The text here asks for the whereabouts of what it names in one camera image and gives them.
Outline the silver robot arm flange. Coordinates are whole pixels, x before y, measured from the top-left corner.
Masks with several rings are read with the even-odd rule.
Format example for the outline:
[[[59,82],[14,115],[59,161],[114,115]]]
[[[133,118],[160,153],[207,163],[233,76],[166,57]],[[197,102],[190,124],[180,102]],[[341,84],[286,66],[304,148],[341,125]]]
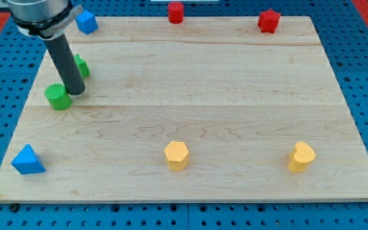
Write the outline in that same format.
[[[18,30],[25,36],[54,40],[84,10],[70,0],[4,0]]]

